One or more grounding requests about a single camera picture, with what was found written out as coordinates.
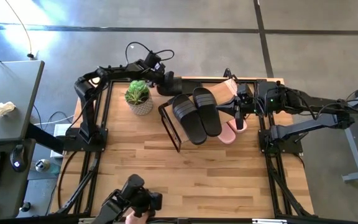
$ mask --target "gray floor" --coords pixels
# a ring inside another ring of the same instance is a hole
[[[10,0],[26,24],[94,27],[179,27],[257,29],[253,0]],[[358,30],[358,1],[260,0],[266,29]],[[4,1],[0,22],[17,23]],[[73,114],[74,81],[98,65],[125,63],[124,49],[140,41],[151,49],[173,49],[167,69],[181,76],[220,77],[226,67],[239,77],[266,77],[259,34],[163,32],[30,31],[33,52],[45,61],[36,99],[43,121],[57,110]],[[307,93],[345,98],[358,88],[358,35],[267,35],[275,77]],[[0,30],[0,59],[27,60],[29,47],[21,27]],[[141,47],[129,60],[145,57]],[[305,117],[295,116],[295,121]],[[47,131],[53,132],[53,126]],[[358,221],[358,181],[341,176],[356,171],[343,131],[322,129],[302,140],[306,176],[315,213],[324,218]],[[47,149],[37,149],[37,158]],[[32,174],[32,179],[44,178]],[[55,183],[31,180],[26,200],[46,212]],[[36,194],[42,186],[44,194]]]

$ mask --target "black slide sandal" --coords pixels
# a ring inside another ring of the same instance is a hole
[[[180,94],[173,99],[172,110],[189,140],[195,145],[204,143],[206,133],[193,102],[186,95]]]
[[[193,101],[198,109],[206,134],[211,137],[220,135],[222,125],[218,109],[216,109],[217,103],[214,95],[206,88],[198,87],[193,90]]]

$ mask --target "person's hand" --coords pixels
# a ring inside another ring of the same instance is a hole
[[[147,219],[149,218],[149,212],[146,212],[142,215],[142,217],[135,217],[135,212],[131,212],[126,219],[125,224],[146,224]]]

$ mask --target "green leaves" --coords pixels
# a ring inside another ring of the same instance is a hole
[[[149,98],[149,89],[143,80],[134,80],[125,93],[125,100],[132,105],[144,103]]]

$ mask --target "plant pot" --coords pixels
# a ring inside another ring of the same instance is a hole
[[[150,113],[150,111],[152,111],[152,109],[153,109],[153,100],[152,100],[152,96],[150,93],[149,93],[149,99],[147,99],[142,104],[132,105],[128,102],[127,102],[127,104],[129,105],[131,110],[134,112],[134,114],[140,115],[140,116]]]

